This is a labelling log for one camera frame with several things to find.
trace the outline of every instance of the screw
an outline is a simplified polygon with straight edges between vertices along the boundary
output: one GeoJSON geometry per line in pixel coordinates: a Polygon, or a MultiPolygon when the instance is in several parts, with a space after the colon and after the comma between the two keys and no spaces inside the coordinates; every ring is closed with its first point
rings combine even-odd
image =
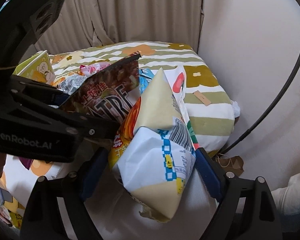
{"type": "Polygon", "coordinates": [[[266,182],[265,178],[263,178],[263,177],[258,177],[257,180],[258,180],[260,183],[265,183],[265,182],[266,182]]]}
{"type": "Polygon", "coordinates": [[[40,177],[38,178],[38,182],[43,182],[45,179],[46,179],[45,176],[40,176],[40,177]]]}
{"type": "Polygon", "coordinates": [[[93,129],[90,129],[90,130],[89,130],[89,134],[90,134],[90,135],[94,135],[95,132],[96,132],[96,131],[93,130],[93,129]]]}
{"type": "Polygon", "coordinates": [[[231,171],[228,171],[227,173],[226,173],[226,176],[228,177],[228,178],[234,178],[234,173],[233,172],[231,172],[231,171]]]}
{"type": "Polygon", "coordinates": [[[75,171],[71,171],[69,172],[68,176],[73,179],[77,176],[77,173],[75,171]]]}
{"type": "Polygon", "coordinates": [[[70,134],[78,134],[78,130],[76,128],[73,128],[73,127],[67,127],[66,131],[70,134]]]}

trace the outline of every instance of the curtain fold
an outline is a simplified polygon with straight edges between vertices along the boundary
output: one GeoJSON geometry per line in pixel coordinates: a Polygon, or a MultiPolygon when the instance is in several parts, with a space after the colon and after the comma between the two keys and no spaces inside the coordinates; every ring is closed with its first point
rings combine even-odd
{"type": "Polygon", "coordinates": [[[186,43],[197,51],[202,0],[65,0],[35,44],[51,54],[122,41],[186,43]]]}

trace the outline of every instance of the blue checkered pattern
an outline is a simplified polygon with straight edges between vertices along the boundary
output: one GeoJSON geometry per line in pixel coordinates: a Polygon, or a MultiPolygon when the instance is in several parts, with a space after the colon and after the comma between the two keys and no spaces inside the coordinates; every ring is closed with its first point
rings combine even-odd
{"type": "Polygon", "coordinates": [[[166,139],[165,137],[169,133],[167,130],[158,130],[158,133],[161,135],[161,138],[163,140],[163,145],[162,145],[162,156],[163,156],[163,165],[166,168],[166,180],[167,181],[172,181],[174,179],[177,179],[177,174],[174,168],[174,161],[173,157],[171,154],[171,144],[170,140],[166,139]],[[172,160],[172,168],[167,167],[166,165],[166,155],[169,155],[172,160]]]}

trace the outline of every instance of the black cable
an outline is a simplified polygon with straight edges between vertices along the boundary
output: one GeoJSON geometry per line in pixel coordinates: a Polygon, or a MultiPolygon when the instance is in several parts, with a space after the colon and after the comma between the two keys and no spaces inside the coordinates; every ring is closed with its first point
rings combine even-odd
{"type": "Polygon", "coordinates": [[[267,108],[267,110],[259,117],[259,119],[248,130],[246,130],[232,145],[230,145],[228,148],[226,148],[224,150],[221,150],[220,151],[221,154],[226,154],[228,151],[230,151],[239,142],[241,142],[243,139],[245,139],[263,121],[263,119],[266,118],[266,116],[272,111],[272,109],[277,105],[277,103],[280,101],[280,99],[282,98],[282,96],[287,91],[288,87],[290,86],[290,84],[292,83],[294,77],[296,76],[299,68],[300,68],[300,54],[299,54],[298,60],[297,60],[297,62],[295,64],[295,66],[294,66],[294,68],[293,68],[290,76],[288,77],[286,83],[284,84],[284,86],[280,90],[280,92],[277,95],[277,97],[273,100],[273,102],[271,103],[271,105],[269,105],[269,107],[267,108]]]}

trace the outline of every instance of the bolt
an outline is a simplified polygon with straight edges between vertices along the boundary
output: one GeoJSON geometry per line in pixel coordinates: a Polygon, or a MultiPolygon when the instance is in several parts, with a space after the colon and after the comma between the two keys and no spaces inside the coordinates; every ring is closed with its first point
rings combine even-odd
{"type": "Polygon", "coordinates": [[[78,130],[76,128],[73,128],[73,127],[67,127],[66,131],[70,134],[78,134],[78,130]]]}
{"type": "Polygon", "coordinates": [[[226,173],[226,176],[228,177],[228,178],[234,178],[234,173],[233,172],[231,172],[231,171],[228,171],[227,173],[226,173]]]}
{"type": "Polygon", "coordinates": [[[77,176],[77,173],[75,171],[71,171],[69,172],[68,176],[73,179],[77,176]]]}
{"type": "Polygon", "coordinates": [[[258,177],[257,180],[258,180],[260,183],[265,183],[265,182],[266,182],[265,178],[263,178],[263,177],[258,177]]]}
{"type": "Polygon", "coordinates": [[[38,182],[43,182],[45,179],[46,179],[45,176],[40,176],[40,177],[38,178],[38,182]]]}

